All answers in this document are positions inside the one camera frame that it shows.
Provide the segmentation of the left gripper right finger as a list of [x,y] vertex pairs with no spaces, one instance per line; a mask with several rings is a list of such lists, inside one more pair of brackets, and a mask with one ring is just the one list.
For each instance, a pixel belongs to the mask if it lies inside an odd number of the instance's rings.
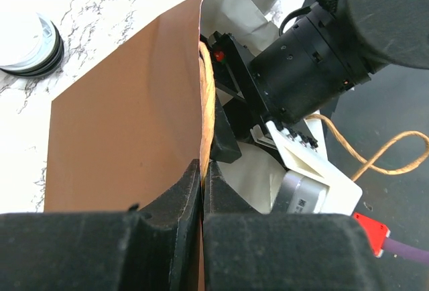
[[367,236],[344,215],[258,213],[211,162],[204,189],[207,290],[377,290]]

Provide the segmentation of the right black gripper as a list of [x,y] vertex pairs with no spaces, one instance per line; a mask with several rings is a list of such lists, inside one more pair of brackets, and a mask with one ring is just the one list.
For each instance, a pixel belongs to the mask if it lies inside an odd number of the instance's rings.
[[220,32],[209,37],[200,35],[200,41],[208,46],[216,89],[231,97],[222,103],[217,95],[210,158],[231,164],[242,156],[239,142],[253,141],[251,130],[255,126],[264,137],[269,135],[267,122],[278,126],[272,82],[278,48],[271,44],[256,56],[232,34]]

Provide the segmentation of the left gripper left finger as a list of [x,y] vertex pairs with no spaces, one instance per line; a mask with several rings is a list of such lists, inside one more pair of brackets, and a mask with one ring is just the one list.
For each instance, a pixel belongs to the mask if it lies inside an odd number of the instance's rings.
[[146,207],[1,216],[2,290],[197,290],[200,167]]

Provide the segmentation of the brown paper takeout bag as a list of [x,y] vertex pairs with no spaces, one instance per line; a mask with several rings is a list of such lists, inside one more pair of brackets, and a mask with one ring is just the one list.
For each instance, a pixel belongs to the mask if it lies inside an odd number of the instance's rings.
[[275,149],[239,142],[242,156],[210,158],[217,95],[204,32],[230,33],[260,54],[279,36],[251,0],[185,0],[155,18],[52,102],[44,213],[146,207],[197,161],[198,288],[204,275],[204,189],[211,162],[258,213],[286,168]]

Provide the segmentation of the stack of cup lids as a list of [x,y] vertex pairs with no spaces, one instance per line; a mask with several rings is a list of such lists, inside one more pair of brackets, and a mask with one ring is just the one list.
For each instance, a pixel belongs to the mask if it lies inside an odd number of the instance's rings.
[[64,58],[56,25],[36,12],[1,12],[1,71],[19,78],[51,75]]

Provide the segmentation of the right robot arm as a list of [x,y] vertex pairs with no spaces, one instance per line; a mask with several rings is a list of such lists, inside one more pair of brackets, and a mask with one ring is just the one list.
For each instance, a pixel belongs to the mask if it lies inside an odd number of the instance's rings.
[[291,12],[260,54],[230,33],[204,32],[216,85],[232,96],[217,105],[210,156],[232,163],[239,141],[267,122],[314,149],[304,118],[389,64],[428,68],[428,0],[315,0]]

